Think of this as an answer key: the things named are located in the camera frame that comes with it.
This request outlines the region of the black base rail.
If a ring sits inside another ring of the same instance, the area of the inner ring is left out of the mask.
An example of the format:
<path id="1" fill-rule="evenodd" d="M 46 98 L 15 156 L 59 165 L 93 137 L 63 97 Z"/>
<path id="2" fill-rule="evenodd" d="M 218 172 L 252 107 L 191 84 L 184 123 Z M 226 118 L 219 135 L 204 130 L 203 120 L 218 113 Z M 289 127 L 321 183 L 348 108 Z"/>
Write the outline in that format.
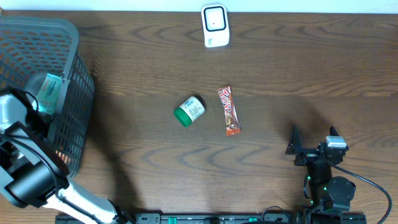
<path id="1" fill-rule="evenodd" d="M 364 215 L 344 215 L 328 217 L 314 214 L 304 218 L 301 215 L 283 213 L 267 213 L 265 215 L 161 215 L 158 213 L 136 214 L 137 224 L 242 224 L 242 223 L 341 223 L 341 224 L 366 224 Z"/>

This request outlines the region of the grey plastic shopping basket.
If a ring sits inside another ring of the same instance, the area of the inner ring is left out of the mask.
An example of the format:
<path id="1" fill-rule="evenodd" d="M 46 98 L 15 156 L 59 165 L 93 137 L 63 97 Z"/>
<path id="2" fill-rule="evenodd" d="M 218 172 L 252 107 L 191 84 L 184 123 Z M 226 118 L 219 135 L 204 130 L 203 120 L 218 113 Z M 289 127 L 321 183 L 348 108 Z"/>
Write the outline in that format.
<path id="1" fill-rule="evenodd" d="M 63 19 L 1 16 L 1 88 L 36 95 L 47 75 L 60 94 L 47 142 L 76 176 L 93 107 L 95 84 L 78 51 L 77 28 Z"/>

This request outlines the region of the teal wet wipes pack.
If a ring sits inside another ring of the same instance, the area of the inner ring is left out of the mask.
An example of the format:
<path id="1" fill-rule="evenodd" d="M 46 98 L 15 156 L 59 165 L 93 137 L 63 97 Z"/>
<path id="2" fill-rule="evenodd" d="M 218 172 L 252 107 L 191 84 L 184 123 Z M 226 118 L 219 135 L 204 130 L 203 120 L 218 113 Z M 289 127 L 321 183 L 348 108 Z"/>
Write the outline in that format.
<path id="1" fill-rule="evenodd" d="M 39 109 L 39 112 L 53 115 L 57 107 L 61 85 L 62 79 L 59 76 L 48 73 L 35 96 L 38 103 L 34 100 L 33 108 Z"/>

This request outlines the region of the green lid white jar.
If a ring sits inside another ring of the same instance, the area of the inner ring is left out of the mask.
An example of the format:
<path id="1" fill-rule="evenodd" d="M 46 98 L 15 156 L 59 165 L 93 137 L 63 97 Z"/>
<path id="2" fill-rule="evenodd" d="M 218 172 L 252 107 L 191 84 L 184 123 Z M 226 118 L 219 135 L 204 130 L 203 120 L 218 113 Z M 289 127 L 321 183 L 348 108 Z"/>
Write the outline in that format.
<path id="1" fill-rule="evenodd" d="M 205 107 L 201 101 L 191 96 L 174 110 L 174 115 L 183 127 L 189 127 L 204 112 Z"/>

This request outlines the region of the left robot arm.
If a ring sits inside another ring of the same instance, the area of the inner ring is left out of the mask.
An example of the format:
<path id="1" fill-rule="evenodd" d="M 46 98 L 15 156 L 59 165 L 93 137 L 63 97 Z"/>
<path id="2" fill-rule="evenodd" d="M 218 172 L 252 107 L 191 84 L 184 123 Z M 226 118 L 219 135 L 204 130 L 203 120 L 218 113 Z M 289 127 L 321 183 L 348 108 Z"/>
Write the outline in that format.
<path id="1" fill-rule="evenodd" d="M 83 223 L 135 223 L 70 178 L 65 161 L 45 141 L 48 130 L 34 95 L 1 90 L 1 194 L 16 207 L 52 208 Z"/>

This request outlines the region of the orange chocolate bar wrapper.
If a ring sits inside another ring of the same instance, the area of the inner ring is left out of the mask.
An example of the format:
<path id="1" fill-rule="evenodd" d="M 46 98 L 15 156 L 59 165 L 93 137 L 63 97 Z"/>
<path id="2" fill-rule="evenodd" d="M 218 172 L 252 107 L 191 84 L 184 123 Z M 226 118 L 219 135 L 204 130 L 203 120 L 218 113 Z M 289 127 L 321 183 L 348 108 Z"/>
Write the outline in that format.
<path id="1" fill-rule="evenodd" d="M 231 86 L 224 86 L 217 89 L 218 96 L 224 108 L 226 123 L 226 135 L 232 136 L 241 132 L 240 123 L 236 114 Z"/>

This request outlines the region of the white barcode scanner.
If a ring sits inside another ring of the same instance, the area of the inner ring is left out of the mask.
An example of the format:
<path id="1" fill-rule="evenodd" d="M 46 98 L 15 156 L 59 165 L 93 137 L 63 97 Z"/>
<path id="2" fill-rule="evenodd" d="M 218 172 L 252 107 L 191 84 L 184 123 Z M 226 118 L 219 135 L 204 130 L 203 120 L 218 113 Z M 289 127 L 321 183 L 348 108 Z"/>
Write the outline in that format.
<path id="1" fill-rule="evenodd" d="M 223 47 L 229 44 L 229 22 L 224 5 L 212 4 L 203 6 L 201 19 L 206 48 Z"/>

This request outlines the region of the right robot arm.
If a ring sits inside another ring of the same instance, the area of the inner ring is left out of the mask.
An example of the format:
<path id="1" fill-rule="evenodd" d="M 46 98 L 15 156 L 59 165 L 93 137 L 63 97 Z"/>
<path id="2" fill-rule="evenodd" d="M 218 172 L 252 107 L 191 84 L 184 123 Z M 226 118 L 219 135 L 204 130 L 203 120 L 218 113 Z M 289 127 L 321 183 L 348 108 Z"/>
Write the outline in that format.
<path id="1" fill-rule="evenodd" d="M 294 215 L 293 223 L 342 223 L 343 213 L 350 210 L 355 184 L 342 176 L 333 176 L 331 168 L 343 161 L 349 147 L 332 126 L 325 141 L 316 148 L 304 148 L 297 127 L 292 128 L 286 154 L 294 155 L 295 166 L 305 166 L 303 184 L 310 205 Z"/>

